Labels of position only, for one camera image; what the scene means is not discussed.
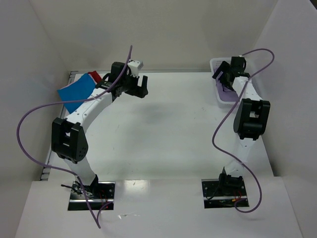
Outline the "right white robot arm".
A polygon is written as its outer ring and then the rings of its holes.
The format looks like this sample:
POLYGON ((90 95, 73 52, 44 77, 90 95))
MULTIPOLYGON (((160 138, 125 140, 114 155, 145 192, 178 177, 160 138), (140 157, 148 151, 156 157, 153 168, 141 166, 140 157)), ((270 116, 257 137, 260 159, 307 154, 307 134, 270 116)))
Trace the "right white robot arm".
POLYGON ((213 79, 216 81, 217 97, 223 101, 221 93, 234 94, 238 102, 233 122, 236 134, 232 154, 240 161, 233 159, 219 175, 216 193, 220 196, 237 195, 242 190, 243 174, 249 152, 255 141, 264 134, 270 102, 263 100, 256 92, 246 70, 247 62, 244 57, 232 57, 222 61, 214 70, 213 79))

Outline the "purple polo shirt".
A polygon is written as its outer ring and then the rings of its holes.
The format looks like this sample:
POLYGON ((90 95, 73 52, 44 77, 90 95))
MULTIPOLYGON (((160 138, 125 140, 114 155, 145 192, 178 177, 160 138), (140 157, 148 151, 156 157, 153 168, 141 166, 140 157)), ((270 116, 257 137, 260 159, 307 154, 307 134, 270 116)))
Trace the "purple polo shirt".
POLYGON ((218 79, 215 80, 215 93, 218 102, 222 106, 233 105, 238 99, 237 93, 224 87, 218 79))

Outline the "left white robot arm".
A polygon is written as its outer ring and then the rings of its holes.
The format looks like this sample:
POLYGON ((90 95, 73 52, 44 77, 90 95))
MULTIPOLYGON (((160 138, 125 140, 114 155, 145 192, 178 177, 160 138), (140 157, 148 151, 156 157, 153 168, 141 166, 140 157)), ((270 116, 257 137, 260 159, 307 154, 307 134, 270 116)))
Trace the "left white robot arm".
POLYGON ((88 102, 83 102, 66 118, 56 118, 53 121, 52 151, 76 174, 73 189, 77 193, 85 190, 89 197, 101 194, 98 176, 86 157, 89 148, 86 132, 97 116, 122 93, 139 98, 148 94, 147 76, 143 76, 141 86, 138 85, 142 67, 143 62, 140 60, 130 60, 127 64, 114 62, 111 71, 95 84, 88 102))

